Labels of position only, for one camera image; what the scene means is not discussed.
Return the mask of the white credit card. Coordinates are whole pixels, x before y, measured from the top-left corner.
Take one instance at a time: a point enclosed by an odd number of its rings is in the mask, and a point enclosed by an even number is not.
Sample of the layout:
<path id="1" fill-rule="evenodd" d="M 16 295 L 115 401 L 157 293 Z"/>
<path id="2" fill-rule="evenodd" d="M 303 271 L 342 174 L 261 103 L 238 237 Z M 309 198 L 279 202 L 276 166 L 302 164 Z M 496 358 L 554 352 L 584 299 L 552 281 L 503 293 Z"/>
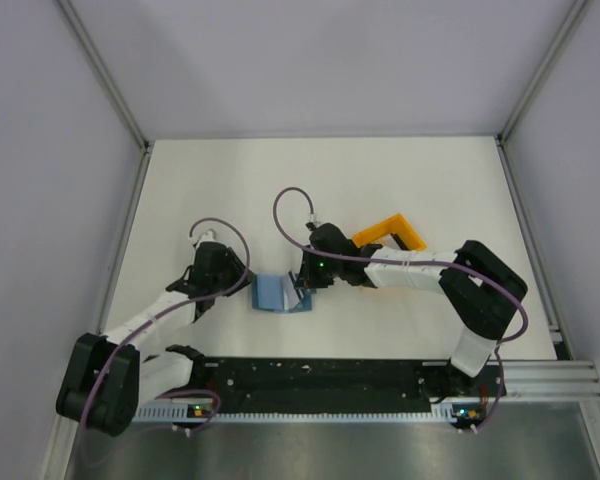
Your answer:
<path id="1" fill-rule="evenodd" d="M 281 278 L 283 307 L 285 311 L 296 310 L 303 305 L 304 291 L 296 286 L 297 275 L 289 271 Z"/>

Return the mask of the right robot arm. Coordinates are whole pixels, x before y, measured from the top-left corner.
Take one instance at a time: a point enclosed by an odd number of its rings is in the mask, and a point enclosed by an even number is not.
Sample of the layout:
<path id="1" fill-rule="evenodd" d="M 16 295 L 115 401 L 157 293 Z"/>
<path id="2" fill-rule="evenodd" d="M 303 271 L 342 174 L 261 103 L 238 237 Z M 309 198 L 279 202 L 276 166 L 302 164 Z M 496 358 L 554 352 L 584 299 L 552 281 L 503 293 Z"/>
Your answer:
<path id="1" fill-rule="evenodd" d="M 482 369 L 502 343 L 528 292 L 526 282 L 483 243 L 467 240 L 447 253 L 357 246 L 332 223 L 306 224 L 309 244 L 296 285 L 325 289 L 336 279 L 354 287 L 402 287 L 440 294 L 463 324 L 446 380 L 467 396 L 484 380 Z"/>

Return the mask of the blue leather card holder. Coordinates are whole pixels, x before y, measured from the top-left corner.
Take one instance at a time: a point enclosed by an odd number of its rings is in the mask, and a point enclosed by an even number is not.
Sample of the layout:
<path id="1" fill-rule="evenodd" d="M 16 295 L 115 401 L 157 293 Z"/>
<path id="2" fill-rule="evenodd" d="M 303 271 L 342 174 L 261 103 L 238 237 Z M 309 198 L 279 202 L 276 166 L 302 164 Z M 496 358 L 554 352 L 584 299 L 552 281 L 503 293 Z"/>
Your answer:
<path id="1" fill-rule="evenodd" d="M 251 284 L 251 302 L 254 310 L 280 314 L 294 314 L 308 312 L 313 309 L 312 296 L 314 291 L 302 289 L 305 294 L 303 305 L 290 312 L 284 310 L 281 285 L 281 278 L 284 275 L 258 274 L 255 276 Z"/>

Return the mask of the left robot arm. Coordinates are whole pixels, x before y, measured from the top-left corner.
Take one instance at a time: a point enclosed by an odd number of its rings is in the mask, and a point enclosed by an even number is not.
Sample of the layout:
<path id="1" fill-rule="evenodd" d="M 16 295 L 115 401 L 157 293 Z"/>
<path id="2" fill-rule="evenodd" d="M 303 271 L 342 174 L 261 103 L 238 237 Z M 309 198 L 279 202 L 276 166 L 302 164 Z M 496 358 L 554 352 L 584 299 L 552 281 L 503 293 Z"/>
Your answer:
<path id="1" fill-rule="evenodd" d="M 103 334 L 75 342 L 55 402 L 58 415 L 115 437 L 139 407 L 173 390 L 196 396 L 207 374 L 201 353 L 172 343 L 172 335 L 200 319 L 219 297 L 248 286 L 249 259 L 217 241 L 200 241 L 193 262 L 141 313 Z"/>

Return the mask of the orange plastic card stand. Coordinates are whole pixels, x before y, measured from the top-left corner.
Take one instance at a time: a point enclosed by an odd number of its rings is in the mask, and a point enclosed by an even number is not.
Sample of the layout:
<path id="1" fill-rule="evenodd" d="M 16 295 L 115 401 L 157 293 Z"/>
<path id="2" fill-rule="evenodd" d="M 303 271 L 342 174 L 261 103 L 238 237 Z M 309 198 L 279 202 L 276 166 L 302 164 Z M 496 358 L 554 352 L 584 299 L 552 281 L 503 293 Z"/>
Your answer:
<path id="1" fill-rule="evenodd" d="M 395 214 L 351 238 L 352 243 L 364 257 L 381 252 L 381 259 L 397 260 L 397 265 L 371 262 L 368 265 L 350 267 L 345 281 L 354 287 L 407 287 L 424 289 L 416 275 L 409 271 L 412 252 L 424 251 L 424 240 L 407 222 L 402 214 Z"/>

